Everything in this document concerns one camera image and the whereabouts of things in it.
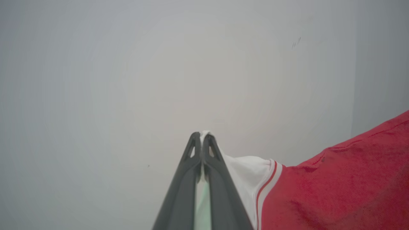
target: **mark on wall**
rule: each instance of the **mark on wall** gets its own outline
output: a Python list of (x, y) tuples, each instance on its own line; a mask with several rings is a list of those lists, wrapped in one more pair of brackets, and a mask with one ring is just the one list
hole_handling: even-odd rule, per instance
[(294, 43), (292, 44), (292, 48), (291, 48), (291, 49), (294, 49), (294, 47), (295, 47), (296, 45), (298, 45), (298, 44), (300, 43), (300, 41), (301, 41), (301, 37), (298, 38), (298, 41), (297, 41), (297, 42), (294, 42)]

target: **red sleeve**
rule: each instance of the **red sleeve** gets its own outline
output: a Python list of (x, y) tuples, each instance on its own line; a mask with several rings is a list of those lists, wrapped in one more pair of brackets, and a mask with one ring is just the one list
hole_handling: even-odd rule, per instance
[(295, 167), (263, 203), (262, 229), (409, 229), (409, 111)]

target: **fabric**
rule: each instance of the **fabric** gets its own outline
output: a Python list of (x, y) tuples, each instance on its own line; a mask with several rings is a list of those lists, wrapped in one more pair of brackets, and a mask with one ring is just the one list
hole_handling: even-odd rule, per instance
[(298, 166), (222, 156), (255, 230), (409, 229), (409, 111)]
[[(207, 134), (211, 135), (209, 131), (201, 132), (202, 144)], [(253, 228), (258, 229), (264, 199), (280, 177), (282, 165), (271, 159), (264, 160), (256, 156), (233, 158), (224, 154), (220, 145), (218, 146)], [(210, 229), (208, 190), (209, 185), (206, 183), (196, 210), (196, 230)]]

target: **red stripe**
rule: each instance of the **red stripe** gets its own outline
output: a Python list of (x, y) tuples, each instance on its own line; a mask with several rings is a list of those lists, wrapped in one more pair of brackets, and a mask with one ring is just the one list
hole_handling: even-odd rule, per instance
[(261, 187), (261, 189), (258, 191), (257, 194), (257, 199), (256, 199), (256, 212), (257, 212), (257, 229), (258, 229), (258, 197), (260, 196), (261, 191), (264, 189), (264, 187), (266, 187), (266, 185), (268, 183), (270, 183), (270, 181), (273, 179), (274, 175), (276, 174), (276, 170), (277, 170), (277, 162), (274, 161), (274, 171), (273, 174), (271, 174), (271, 177), (268, 179), (268, 181)]

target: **white wall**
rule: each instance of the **white wall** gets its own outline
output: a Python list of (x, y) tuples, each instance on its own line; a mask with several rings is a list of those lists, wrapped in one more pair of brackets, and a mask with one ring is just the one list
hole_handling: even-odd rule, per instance
[(358, 2), (352, 136), (409, 110), (409, 2)]
[(149, 229), (194, 131), (285, 165), (348, 139), (355, 39), (351, 1), (2, 2), (1, 227)]

